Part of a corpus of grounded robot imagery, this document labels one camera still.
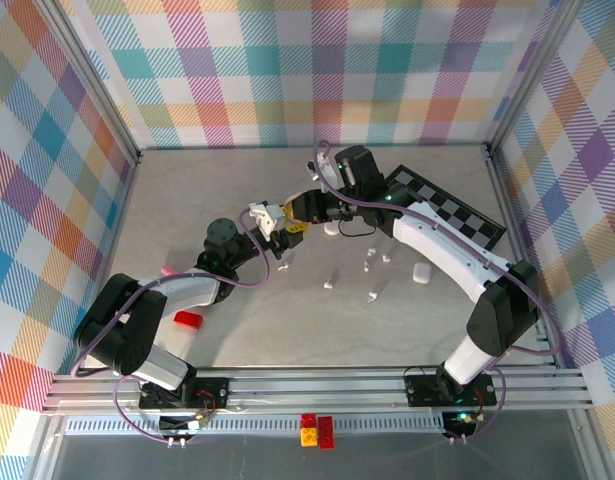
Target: yellow object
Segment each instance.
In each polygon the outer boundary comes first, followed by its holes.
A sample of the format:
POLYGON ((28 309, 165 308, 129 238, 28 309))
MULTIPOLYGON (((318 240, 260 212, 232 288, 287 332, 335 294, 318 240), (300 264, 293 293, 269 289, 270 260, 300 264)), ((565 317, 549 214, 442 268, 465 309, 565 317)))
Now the yellow object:
POLYGON ((309 228, 309 224, 306 222, 299 222, 294 218, 294 209, 291 206, 291 202, 282 207, 285 217, 287 217, 289 226, 285 227, 289 233, 306 232, 309 228))
POLYGON ((315 428, 300 429, 300 446, 301 447, 317 447, 318 446, 318 430, 315 428))

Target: red lego brick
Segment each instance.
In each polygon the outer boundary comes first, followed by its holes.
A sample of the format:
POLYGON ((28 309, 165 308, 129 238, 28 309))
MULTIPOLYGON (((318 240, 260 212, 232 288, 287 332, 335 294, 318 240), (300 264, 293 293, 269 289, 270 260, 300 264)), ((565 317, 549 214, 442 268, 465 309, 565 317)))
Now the red lego brick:
POLYGON ((197 313, 181 310, 174 317, 174 323, 177 323, 178 325, 182 325, 184 327, 198 329, 203 323, 203 317, 202 315, 198 315, 197 313))
POLYGON ((316 414, 305 413, 300 416, 300 428, 316 428, 316 414))
POLYGON ((318 417, 318 447, 321 450, 333 450, 334 443, 334 420, 332 417, 318 417))

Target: colorful checkered pattern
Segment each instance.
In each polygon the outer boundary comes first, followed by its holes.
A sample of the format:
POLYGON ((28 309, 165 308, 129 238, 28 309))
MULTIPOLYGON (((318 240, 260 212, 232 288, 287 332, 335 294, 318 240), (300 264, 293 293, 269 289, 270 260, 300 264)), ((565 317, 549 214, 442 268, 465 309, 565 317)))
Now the colorful checkered pattern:
POLYGON ((160 148, 482 142, 555 10, 549 0, 63 5, 136 139, 160 148))
POLYGON ((0 479, 71 362, 129 167, 33 1, 0 1, 0 479))
POLYGON ((588 0, 503 148, 568 361, 615 458, 615 0, 588 0))

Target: black bracket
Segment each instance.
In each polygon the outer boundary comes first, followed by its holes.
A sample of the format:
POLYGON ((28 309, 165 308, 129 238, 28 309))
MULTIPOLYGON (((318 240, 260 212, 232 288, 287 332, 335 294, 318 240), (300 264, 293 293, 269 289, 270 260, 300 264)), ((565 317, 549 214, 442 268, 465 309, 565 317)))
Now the black bracket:
POLYGON ((441 393, 435 375, 407 375, 405 388, 410 407, 479 407, 481 402, 484 407, 492 407, 497 403, 491 376, 487 374, 476 377, 455 401, 441 393))
POLYGON ((146 383, 141 387, 140 409, 177 409, 204 410, 227 407, 229 397, 229 379, 222 377, 189 378, 184 381, 175 392, 171 392, 153 383, 146 383))

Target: plaid wallpaper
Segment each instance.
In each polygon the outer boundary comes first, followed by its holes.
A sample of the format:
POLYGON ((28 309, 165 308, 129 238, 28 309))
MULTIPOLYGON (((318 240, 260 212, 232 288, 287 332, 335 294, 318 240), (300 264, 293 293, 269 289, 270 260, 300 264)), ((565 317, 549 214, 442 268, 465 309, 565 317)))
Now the plaid wallpaper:
POLYGON ((507 187, 615 458, 615 0, 588 0, 505 143, 507 187))
POLYGON ((129 167, 32 0, 0 1, 0 479, 70 363, 129 167))
POLYGON ((480 143, 558 3, 63 0, 159 148, 480 143))

